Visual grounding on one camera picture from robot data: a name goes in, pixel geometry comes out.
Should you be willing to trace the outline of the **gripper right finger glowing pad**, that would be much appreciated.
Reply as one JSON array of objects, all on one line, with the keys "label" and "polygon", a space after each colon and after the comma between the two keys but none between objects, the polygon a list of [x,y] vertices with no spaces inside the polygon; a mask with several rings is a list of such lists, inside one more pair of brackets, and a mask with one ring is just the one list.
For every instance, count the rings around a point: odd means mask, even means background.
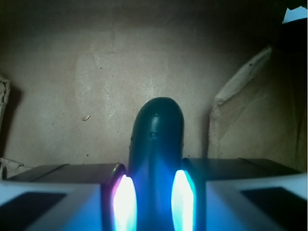
[{"label": "gripper right finger glowing pad", "polygon": [[184,158],[171,204],[177,231],[305,231],[308,176],[268,159]]}]

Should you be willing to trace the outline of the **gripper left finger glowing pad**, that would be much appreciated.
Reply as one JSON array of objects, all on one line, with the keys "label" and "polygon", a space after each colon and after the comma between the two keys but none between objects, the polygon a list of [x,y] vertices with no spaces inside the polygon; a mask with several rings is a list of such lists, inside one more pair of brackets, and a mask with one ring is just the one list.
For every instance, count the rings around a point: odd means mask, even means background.
[{"label": "gripper left finger glowing pad", "polygon": [[35,167],[1,181],[0,228],[134,231],[134,183],[120,163]]}]

